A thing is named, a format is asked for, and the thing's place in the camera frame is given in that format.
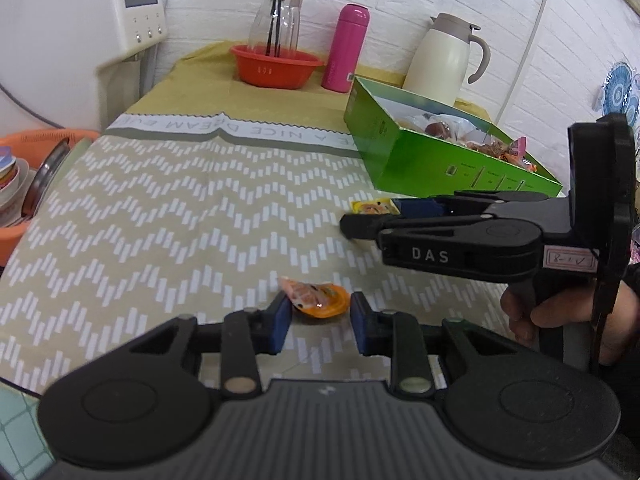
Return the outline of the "person's right hand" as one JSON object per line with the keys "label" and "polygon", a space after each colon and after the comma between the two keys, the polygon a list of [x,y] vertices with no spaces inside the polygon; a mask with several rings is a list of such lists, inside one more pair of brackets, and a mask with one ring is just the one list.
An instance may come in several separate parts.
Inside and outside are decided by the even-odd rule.
{"label": "person's right hand", "polygon": [[[540,328],[555,328],[587,322],[591,318],[594,287],[573,289],[552,297],[536,308],[526,307],[512,287],[503,294],[500,304],[509,318],[515,339],[531,346]],[[625,283],[620,283],[615,307],[606,320],[602,336],[600,363],[610,364],[637,339],[639,333],[639,297]]]}

